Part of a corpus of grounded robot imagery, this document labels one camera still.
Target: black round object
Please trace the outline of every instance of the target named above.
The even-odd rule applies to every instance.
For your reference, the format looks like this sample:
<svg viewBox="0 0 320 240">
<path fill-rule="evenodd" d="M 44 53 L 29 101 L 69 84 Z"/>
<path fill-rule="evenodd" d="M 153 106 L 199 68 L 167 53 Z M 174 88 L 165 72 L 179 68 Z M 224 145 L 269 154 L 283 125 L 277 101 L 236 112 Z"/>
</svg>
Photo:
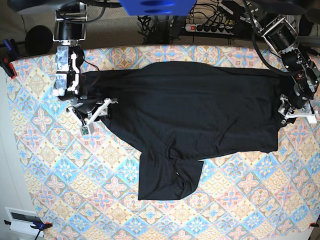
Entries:
<svg viewBox="0 0 320 240">
<path fill-rule="evenodd" d="M 281 55 L 282 62 L 285 66 L 288 66 L 287 69 L 289 72 L 302 70 L 301 64 L 298 64 L 298 55 L 295 51 L 290 51 Z"/>
<path fill-rule="evenodd" d="M 85 53 L 79 46 L 73 46 L 70 50 L 70 53 L 76 54 L 75 65 L 79 68 L 85 61 Z"/>
<path fill-rule="evenodd" d="M 304 107 L 308 100 L 304 97 L 305 94 L 303 89 L 301 89 L 301 87 L 297 83 L 294 86 L 294 89 L 295 90 L 292 90 L 288 95 L 289 103 L 296 109 L 301 109 Z"/>
<path fill-rule="evenodd" d="M 204 29 L 204 27 L 202 26 L 202 25 L 198 25 L 198 26 L 196 26 L 196 30 L 197 31 L 202 31 L 202 29 Z"/>
<path fill-rule="evenodd" d="M 31 28 L 25 36 L 25 50 L 29 56 L 47 54 L 53 45 L 53 35 L 50 29 L 43 25 Z"/>
<path fill-rule="evenodd" d="M 210 31 L 210 26 L 208 26 L 208 25 L 204 26 L 204 27 L 203 27 L 203 30 L 204 30 L 205 32 L 209 32 L 209 31 Z"/>
</svg>

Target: floor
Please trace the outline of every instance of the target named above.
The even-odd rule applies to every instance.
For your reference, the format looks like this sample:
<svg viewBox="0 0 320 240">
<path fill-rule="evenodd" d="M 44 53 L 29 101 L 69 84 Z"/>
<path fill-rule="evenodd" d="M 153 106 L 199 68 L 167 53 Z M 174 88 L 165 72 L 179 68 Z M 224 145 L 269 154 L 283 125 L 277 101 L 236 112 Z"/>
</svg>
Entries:
<svg viewBox="0 0 320 240">
<path fill-rule="evenodd" d="M 208 12 L 209 8 L 201 8 L 203 11 Z M 99 15 L 101 9 L 99 7 L 90 6 L 88 8 L 89 18 L 92 19 Z M 201 16 L 196 16 L 199 23 L 201 23 Z M 55 14 L 47 12 L 42 14 L 23 15 L 25 22 L 25 29 L 29 31 L 36 25 L 44 25 L 54 30 Z M 7 1 L 0 1 L 0 43 L 4 39 L 15 39 L 24 41 L 26 33 L 24 30 L 23 20 L 21 15 L 16 14 L 7 6 Z M 140 27 L 136 16 L 128 16 L 123 8 L 106 9 L 103 17 L 91 23 L 87 28 L 86 40 L 81 42 L 83 49 L 106 48 L 115 46 L 132 46 L 141 45 L 143 36 L 138 34 Z M 176 40 L 175 44 L 192 44 L 193 38 L 189 36 L 180 37 Z M 195 45 L 227 45 L 228 41 L 221 38 L 208 38 L 208 37 L 195 37 L 193 44 Z M 232 41 L 233 46 L 250 47 L 251 43 L 247 41 Z M 55 53 L 56 45 L 51 49 L 51 53 Z M 4 48 L 0 48 L 0 57 L 4 55 Z"/>
</svg>

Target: white panel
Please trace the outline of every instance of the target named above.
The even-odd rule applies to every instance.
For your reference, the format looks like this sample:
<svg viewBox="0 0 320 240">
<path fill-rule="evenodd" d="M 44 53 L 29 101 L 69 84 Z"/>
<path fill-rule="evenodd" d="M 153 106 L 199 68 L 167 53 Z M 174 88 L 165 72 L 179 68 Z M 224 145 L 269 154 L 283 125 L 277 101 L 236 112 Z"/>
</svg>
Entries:
<svg viewBox="0 0 320 240">
<path fill-rule="evenodd" d="M 4 158 L 1 158 L 1 166 L 6 165 L 8 169 L 5 175 L 6 179 L 11 179 L 13 186 L 10 186 L 10 192 L 16 192 L 15 198 L 20 202 L 19 206 L 6 205 L 17 209 L 35 211 L 32 204 L 30 194 L 28 192 L 25 177 L 22 172 L 21 162 L 17 150 L 16 140 L 14 136 L 13 126 L 11 122 L 11 114 L 8 104 L 6 73 L 0 68 L 0 136 L 4 149 Z"/>
<path fill-rule="evenodd" d="M 312 232 L 312 229 L 299 232 L 296 234 L 290 234 L 287 236 L 277 236 L 274 238 L 266 238 L 265 240 L 308 240 L 311 232 Z"/>
<path fill-rule="evenodd" d="M 33 235 L 33 236 L 36 236 L 39 232 L 39 230 L 33 229 L 32 227 L 30 227 L 30 223 L 21 222 L 21 221 L 12 221 L 10 225 L 10 230 L 18 233 L 22 233 L 22 234 Z M 41 231 L 39 234 L 39 237 L 43 237 L 43 236 L 44 236 L 44 232 Z"/>
</svg>

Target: patterned tablecloth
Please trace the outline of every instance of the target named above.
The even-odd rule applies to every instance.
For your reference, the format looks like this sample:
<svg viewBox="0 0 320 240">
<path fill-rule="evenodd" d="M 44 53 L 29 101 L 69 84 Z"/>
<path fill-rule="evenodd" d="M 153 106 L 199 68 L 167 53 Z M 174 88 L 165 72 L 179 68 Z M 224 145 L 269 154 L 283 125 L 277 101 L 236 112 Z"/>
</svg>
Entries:
<svg viewBox="0 0 320 240">
<path fill-rule="evenodd" d="M 268 51 L 264 57 L 282 67 Z M 266 68 L 254 50 L 225 46 L 103 48 L 85 59 L 102 71 L 165 61 Z M 55 55 L 13 65 L 13 130 L 35 210 L 53 223 L 45 239 L 255 240 L 306 231 L 320 214 L 319 124 L 299 119 L 281 129 L 277 152 L 206 159 L 197 191 L 185 199 L 138 201 L 140 153 L 101 122 L 92 136 L 80 135 L 67 104 L 52 96 Z M 319 92 L 313 105 L 319 110 Z"/>
</svg>

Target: wires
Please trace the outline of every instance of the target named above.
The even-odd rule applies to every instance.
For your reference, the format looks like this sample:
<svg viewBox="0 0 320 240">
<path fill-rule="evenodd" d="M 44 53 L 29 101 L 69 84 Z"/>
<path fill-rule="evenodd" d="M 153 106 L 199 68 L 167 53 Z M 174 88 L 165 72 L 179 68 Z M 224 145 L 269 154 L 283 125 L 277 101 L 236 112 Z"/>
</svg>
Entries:
<svg viewBox="0 0 320 240">
<path fill-rule="evenodd" d="M 216 20 L 217 20 L 217 18 L 220 16 L 220 22 L 216 22 Z M 215 18 L 214 18 L 214 20 L 212 21 L 212 23 L 210 24 L 210 27 L 212 27 L 214 24 L 217 24 L 217 26 L 220 26 L 221 24 L 222 24 L 222 22 L 223 22 L 223 14 L 221 13 L 221 12 L 219 12 L 216 16 L 215 16 Z"/>
<path fill-rule="evenodd" d="M 93 66 L 93 67 L 98 71 L 98 77 L 97 77 L 96 80 L 95 80 L 93 83 L 91 83 L 91 85 L 90 85 L 90 87 L 92 87 L 93 85 L 95 85 L 95 84 L 100 80 L 100 78 L 101 78 L 101 72 L 100 72 L 100 69 L 99 69 L 96 65 L 94 65 L 94 64 L 92 64 L 92 63 L 90 63 L 90 62 L 88 62 L 88 61 L 86 61 L 86 60 L 84 60 L 84 61 L 85 61 L 87 64 Z"/>
<path fill-rule="evenodd" d="M 273 51 L 271 51 L 271 49 L 270 49 L 270 47 L 269 47 L 269 52 L 272 54 L 272 55 L 274 55 L 274 56 L 276 56 L 277 58 L 281 58 L 279 55 L 277 55 L 277 54 L 275 54 Z"/>
<path fill-rule="evenodd" d="M 79 2 L 86 3 L 86 2 L 90 2 L 90 1 L 87 1 L 87 0 L 82 1 L 82 0 L 81 0 L 81 1 L 79 1 Z M 103 2 L 100 2 L 100 1 L 99 1 L 99 2 L 97 2 L 97 3 L 109 4 L 109 5 L 111 4 L 111 3 L 107 3 L 107 0 L 104 0 Z M 68 18 L 66 18 L 66 17 L 67 17 L 66 15 L 63 15 L 63 16 L 62 16 L 58 11 L 55 11 L 55 13 L 56 13 L 56 15 L 57 15 L 59 18 L 67 21 L 68 23 L 72 23 L 72 24 L 90 24 L 90 23 L 94 23 L 94 22 L 98 21 L 99 19 L 101 19 L 102 16 L 105 14 L 106 8 L 111 8 L 111 7 L 108 6 L 108 5 L 103 6 L 103 7 L 102 7 L 102 10 L 101 10 L 101 12 L 100 12 L 100 14 L 99 14 L 99 16 L 97 16 L 95 19 L 87 20 L 87 21 L 74 21 L 74 20 L 69 20 Z"/>
<path fill-rule="evenodd" d="M 121 4 L 119 2 L 101 2 L 101 1 L 96 1 L 96 0 L 77 0 L 78 2 L 91 5 L 91 6 L 96 6 L 96 7 L 102 7 L 102 8 L 121 8 Z"/>
<path fill-rule="evenodd" d="M 22 21 L 23 21 L 23 28 L 26 34 L 28 34 L 27 30 L 26 30 L 26 24 L 25 24 L 25 20 L 24 17 L 21 15 Z"/>
<path fill-rule="evenodd" d="M 66 15 L 63 15 L 63 16 L 62 16 L 58 11 L 55 11 L 55 14 L 56 14 L 59 18 L 67 21 L 68 23 L 72 23 L 72 24 L 89 24 L 89 23 L 93 23 L 93 22 L 96 22 L 96 21 L 98 21 L 99 19 L 101 19 L 102 16 L 105 14 L 105 11 L 106 11 L 106 8 L 103 7 L 102 10 L 101 10 L 101 13 L 99 14 L 99 16 L 97 16 L 95 19 L 87 20 L 87 21 L 73 21 L 73 20 L 69 20 L 69 19 L 66 18 Z"/>
<path fill-rule="evenodd" d="M 206 6 L 206 7 L 210 7 L 213 10 L 217 11 L 217 5 L 214 5 L 212 3 L 196 3 L 194 6 Z"/>
<path fill-rule="evenodd" d="M 86 75 L 80 74 L 80 76 L 84 78 L 84 81 L 85 81 L 85 82 L 87 81 Z"/>
<path fill-rule="evenodd" d="M 195 17 L 195 14 L 201 14 L 201 15 L 203 15 L 207 20 L 209 20 L 211 17 L 208 17 L 207 15 L 205 15 L 202 11 L 194 11 L 194 12 L 190 12 L 189 13 L 190 14 L 190 17 L 192 17 L 192 18 L 195 18 L 195 19 L 197 19 L 197 18 L 199 18 L 199 17 Z"/>
<path fill-rule="evenodd" d="M 257 42 L 256 42 L 256 35 L 258 36 L 261 36 L 258 31 L 257 31 L 257 28 L 254 24 L 254 20 L 252 18 L 252 15 L 251 15 L 251 12 L 248 8 L 248 5 L 247 5 L 247 1 L 246 0 L 242 0 L 243 4 L 244 4 L 244 8 L 245 8 L 245 11 L 246 11 L 246 14 L 248 14 L 249 18 L 250 18 L 250 23 L 252 25 L 252 35 L 251 35 L 251 40 L 252 40 L 252 44 L 253 44 L 253 47 L 256 51 L 256 53 L 258 54 L 259 58 L 261 59 L 261 61 L 264 63 L 264 65 L 266 65 L 271 71 L 275 72 L 276 74 L 279 74 L 279 75 L 282 75 L 282 76 L 293 76 L 293 75 L 296 75 L 296 74 L 299 74 L 301 71 L 294 71 L 294 72 L 284 72 L 284 71 L 281 71 L 280 69 L 276 68 L 276 67 L 273 67 L 271 66 L 264 58 L 264 56 L 262 55 L 262 53 L 260 52 L 260 49 L 258 48 L 258 45 L 257 45 Z"/>
<path fill-rule="evenodd" d="M 150 16 L 137 16 L 138 21 L 140 22 L 139 27 L 141 31 L 138 31 L 138 34 L 143 36 L 143 43 L 146 44 L 150 33 L 154 30 L 153 21 Z"/>
<path fill-rule="evenodd" d="M 75 108 L 75 107 L 73 107 L 72 109 L 76 111 L 77 115 L 78 115 L 78 116 L 80 117 L 80 119 L 81 119 L 82 125 L 85 126 L 85 125 L 86 125 L 86 122 L 85 122 L 84 118 L 82 117 L 81 112 L 80 112 L 77 108 Z"/>
</svg>

